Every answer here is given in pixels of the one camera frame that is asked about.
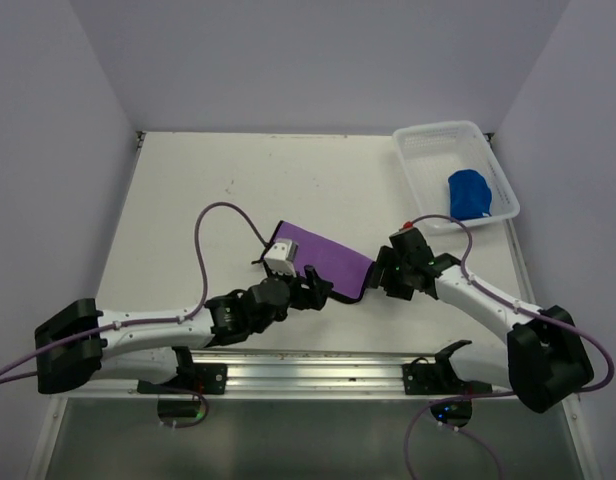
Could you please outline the blue towel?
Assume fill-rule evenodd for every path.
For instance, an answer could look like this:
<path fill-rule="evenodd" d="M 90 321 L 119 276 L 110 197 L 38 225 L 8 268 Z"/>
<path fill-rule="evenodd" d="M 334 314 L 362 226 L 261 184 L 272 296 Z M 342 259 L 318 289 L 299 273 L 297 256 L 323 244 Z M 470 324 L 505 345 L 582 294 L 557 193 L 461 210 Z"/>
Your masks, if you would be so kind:
<path fill-rule="evenodd" d="M 485 178 L 476 170 L 464 169 L 448 178 L 450 216 L 473 220 L 491 216 L 492 192 Z"/>

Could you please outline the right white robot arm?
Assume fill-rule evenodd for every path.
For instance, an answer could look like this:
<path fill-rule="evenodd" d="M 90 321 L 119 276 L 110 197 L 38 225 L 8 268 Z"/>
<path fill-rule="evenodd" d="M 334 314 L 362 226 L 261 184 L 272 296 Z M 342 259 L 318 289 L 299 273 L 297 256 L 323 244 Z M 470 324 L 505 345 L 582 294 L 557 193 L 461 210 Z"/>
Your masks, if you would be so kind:
<path fill-rule="evenodd" d="M 543 309 L 481 283 L 454 255 L 434 255 L 415 227 L 401 229 L 389 241 L 379 250 L 370 287 L 403 300 L 423 293 L 468 315 L 502 343 L 480 348 L 459 340 L 438 351 L 431 363 L 405 365 L 407 380 L 424 393 L 481 394 L 503 387 L 543 413 L 592 381 L 591 362 L 566 310 Z"/>

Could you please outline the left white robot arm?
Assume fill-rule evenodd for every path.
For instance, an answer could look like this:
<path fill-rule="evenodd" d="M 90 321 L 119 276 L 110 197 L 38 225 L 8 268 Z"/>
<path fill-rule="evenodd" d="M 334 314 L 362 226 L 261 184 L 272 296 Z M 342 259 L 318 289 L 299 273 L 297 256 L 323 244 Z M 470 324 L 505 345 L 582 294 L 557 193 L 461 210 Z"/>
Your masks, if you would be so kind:
<path fill-rule="evenodd" d="M 91 380 L 132 379 L 193 390 L 191 351 L 242 343 L 284 321 L 291 309 L 319 311 L 332 287 L 308 265 L 297 276 L 269 274 L 195 311 L 134 315 L 100 310 L 92 298 L 76 300 L 35 330 L 37 389 L 59 394 Z"/>

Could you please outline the purple and grey towel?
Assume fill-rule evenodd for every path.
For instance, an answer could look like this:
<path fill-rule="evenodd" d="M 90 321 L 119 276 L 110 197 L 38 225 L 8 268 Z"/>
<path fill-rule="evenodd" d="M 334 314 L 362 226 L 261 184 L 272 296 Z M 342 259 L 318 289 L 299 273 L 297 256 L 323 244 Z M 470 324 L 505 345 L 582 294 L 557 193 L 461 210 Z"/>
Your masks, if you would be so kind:
<path fill-rule="evenodd" d="M 364 296 L 374 267 L 374 261 L 333 240 L 281 220 L 257 263 L 264 264 L 263 256 L 277 239 L 290 239 L 297 245 L 294 259 L 296 276 L 304 276 L 304 268 L 313 266 L 319 276 L 333 283 L 330 297 L 344 304 L 359 303 Z"/>

